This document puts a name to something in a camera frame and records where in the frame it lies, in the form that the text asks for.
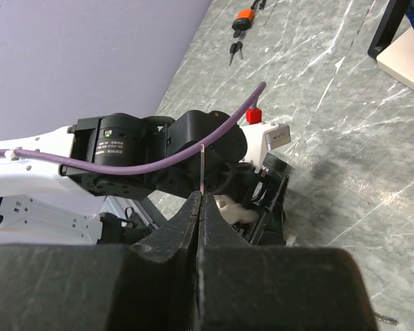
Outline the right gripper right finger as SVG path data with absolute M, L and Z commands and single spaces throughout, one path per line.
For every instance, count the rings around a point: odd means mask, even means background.
M 339 248 L 251 245 L 207 195 L 199 214 L 202 330 L 376 330 L 354 258 Z

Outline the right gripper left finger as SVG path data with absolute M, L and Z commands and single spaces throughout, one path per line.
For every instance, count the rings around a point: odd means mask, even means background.
M 192 330 L 200 207 L 135 245 L 0 245 L 0 330 Z

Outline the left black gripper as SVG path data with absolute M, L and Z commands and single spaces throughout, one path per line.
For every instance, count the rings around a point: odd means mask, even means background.
M 290 177 L 264 177 L 260 169 L 254 173 L 251 163 L 229 163 L 231 179 L 228 186 L 237 202 L 247 210 L 255 211 L 258 218 L 249 224 L 238 223 L 233 228 L 251 245 L 285 245 L 284 223 L 286 213 L 284 201 Z

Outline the black-headed key bunch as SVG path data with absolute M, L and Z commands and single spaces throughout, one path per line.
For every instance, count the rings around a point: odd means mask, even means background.
M 243 58 L 243 54 L 242 54 L 242 47 L 243 47 L 243 43 L 241 41 L 235 42 L 230 46 L 230 50 L 229 50 L 229 54 L 230 54 L 230 60 L 229 60 L 229 65 L 232 64 L 234 56 L 238 53 L 240 55 L 241 58 Z

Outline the orange padlock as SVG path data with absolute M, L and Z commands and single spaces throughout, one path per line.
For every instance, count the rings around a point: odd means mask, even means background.
M 250 29 L 255 19 L 257 10 L 264 10 L 266 0 L 254 0 L 251 6 L 247 9 L 241 10 L 232 23 L 233 38 L 240 37 L 245 31 Z

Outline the black padlock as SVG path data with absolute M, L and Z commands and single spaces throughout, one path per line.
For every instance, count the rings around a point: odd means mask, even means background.
M 282 177 L 284 171 L 287 168 L 287 163 L 277 158 L 275 155 L 268 153 L 260 167 L 259 175 L 261 178 L 264 177 Z

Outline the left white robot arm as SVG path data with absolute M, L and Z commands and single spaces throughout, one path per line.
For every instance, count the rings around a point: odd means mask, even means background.
M 224 218 L 258 244 L 270 222 L 283 224 L 289 177 L 273 150 L 291 141 L 286 124 L 247 124 L 220 111 L 178 119 L 115 113 L 80 119 L 33 137 L 0 141 L 0 230 L 16 228 L 63 243 L 134 243 L 159 227 L 133 214 L 79 215 L 34 199 L 55 190 L 141 201 L 160 191 L 186 199 L 213 195 Z

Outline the three-tier shelf rack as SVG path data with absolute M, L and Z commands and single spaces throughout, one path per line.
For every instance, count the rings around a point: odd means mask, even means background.
M 414 30 L 406 16 L 411 1 L 389 1 L 368 47 L 379 68 L 414 91 Z

